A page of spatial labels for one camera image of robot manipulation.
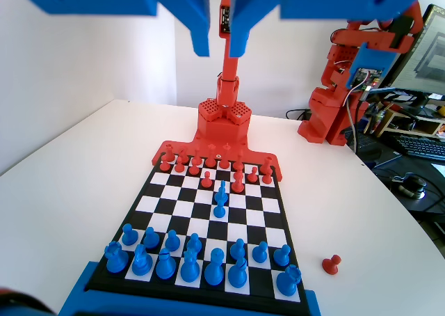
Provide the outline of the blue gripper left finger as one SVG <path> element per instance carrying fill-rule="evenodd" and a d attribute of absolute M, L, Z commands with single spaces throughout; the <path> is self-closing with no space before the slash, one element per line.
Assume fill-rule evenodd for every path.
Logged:
<path fill-rule="evenodd" d="M 155 16 L 161 4 L 191 33 L 194 52 L 209 56 L 209 0 L 30 0 L 51 15 Z"/>

